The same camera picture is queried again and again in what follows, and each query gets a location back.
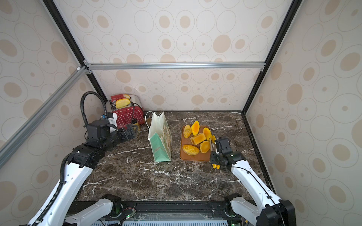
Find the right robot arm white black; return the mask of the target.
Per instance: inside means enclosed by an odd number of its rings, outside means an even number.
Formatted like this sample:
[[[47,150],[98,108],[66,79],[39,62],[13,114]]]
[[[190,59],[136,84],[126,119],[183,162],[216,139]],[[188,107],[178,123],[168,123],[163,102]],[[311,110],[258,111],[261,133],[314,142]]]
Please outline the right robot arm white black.
[[[234,152],[228,138],[210,140],[210,163],[228,169],[249,192],[255,204],[239,194],[225,197],[226,214],[242,216],[253,226],[295,226],[296,212],[289,200],[282,200],[253,171],[241,152]]]

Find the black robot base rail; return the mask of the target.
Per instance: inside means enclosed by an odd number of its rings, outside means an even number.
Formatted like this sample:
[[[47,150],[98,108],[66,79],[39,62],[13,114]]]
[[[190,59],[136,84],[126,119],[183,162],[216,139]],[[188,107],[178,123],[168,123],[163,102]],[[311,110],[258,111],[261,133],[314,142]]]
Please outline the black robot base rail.
[[[138,224],[141,221],[203,221],[224,220],[226,226],[250,226],[242,216],[229,216],[225,201],[121,201],[120,216],[111,214],[95,220],[95,226],[121,226],[130,216]]]

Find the paper bag green white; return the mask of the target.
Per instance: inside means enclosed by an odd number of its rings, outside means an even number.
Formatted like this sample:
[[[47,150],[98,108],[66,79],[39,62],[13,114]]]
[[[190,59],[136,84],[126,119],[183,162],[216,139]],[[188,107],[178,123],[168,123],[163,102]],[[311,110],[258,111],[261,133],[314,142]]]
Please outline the paper bag green white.
[[[145,122],[149,129],[148,141],[151,145],[154,161],[170,162],[172,158],[172,136],[166,120],[165,113],[157,115],[148,111]]]

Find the round bread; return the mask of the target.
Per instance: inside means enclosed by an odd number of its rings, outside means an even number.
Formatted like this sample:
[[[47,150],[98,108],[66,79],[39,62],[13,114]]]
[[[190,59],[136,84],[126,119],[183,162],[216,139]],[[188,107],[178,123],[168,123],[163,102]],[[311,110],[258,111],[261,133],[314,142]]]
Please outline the round bread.
[[[204,141],[200,144],[200,152],[207,153],[211,148],[209,141]]]

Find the square toast bread piece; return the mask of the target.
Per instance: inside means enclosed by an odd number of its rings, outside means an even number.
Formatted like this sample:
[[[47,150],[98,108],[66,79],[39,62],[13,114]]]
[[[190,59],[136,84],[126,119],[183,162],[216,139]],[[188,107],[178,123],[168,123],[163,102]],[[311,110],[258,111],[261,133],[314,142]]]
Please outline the square toast bread piece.
[[[190,138],[190,141],[193,145],[198,145],[200,143],[202,143],[203,141],[206,140],[206,136],[204,135],[204,133],[199,133],[193,137]]]

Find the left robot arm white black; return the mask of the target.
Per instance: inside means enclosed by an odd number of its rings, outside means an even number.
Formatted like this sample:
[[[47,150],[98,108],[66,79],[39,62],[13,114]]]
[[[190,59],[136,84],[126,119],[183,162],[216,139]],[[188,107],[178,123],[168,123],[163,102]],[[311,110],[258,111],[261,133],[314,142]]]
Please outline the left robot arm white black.
[[[72,216],[67,216],[80,188],[104,158],[105,152],[137,136],[138,127],[128,124],[118,128],[107,119],[86,124],[86,142],[75,147],[62,161],[60,179],[43,206],[29,221],[30,226],[90,226],[110,213],[120,214],[114,198],[102,198]]]

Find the bread slice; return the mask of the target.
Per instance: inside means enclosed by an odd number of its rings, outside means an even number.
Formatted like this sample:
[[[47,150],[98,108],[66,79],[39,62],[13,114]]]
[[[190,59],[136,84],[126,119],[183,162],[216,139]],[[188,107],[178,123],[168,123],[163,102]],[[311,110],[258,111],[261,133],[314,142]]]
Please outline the bread slice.
[[[205,135],[206,140],[209,140],[212,137],[211,131],[207,127],[203,129],[203,134]]]
[[[200,124],[198,121],[195,121],[191,126],[191,131],[193,136],[196,136],[199,134]]]

